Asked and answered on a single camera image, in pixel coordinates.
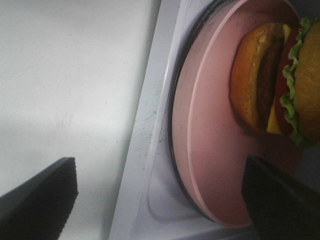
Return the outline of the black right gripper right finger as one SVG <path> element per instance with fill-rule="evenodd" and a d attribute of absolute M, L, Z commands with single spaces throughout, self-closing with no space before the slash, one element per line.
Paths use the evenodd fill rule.
<path fill-rule="evenodd" d="M 318 240 L 320 195 L 266 160 L 248 156 L 241 186 L 262 240 Z"/>

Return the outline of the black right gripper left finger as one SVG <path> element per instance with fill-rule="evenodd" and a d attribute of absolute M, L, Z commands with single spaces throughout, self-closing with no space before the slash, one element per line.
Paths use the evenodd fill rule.
<path fill-rule="evenodd" d="M 78 196 L 74 157 L 63 157 L 0 198 L 2 240 L 57 240 Z"/>

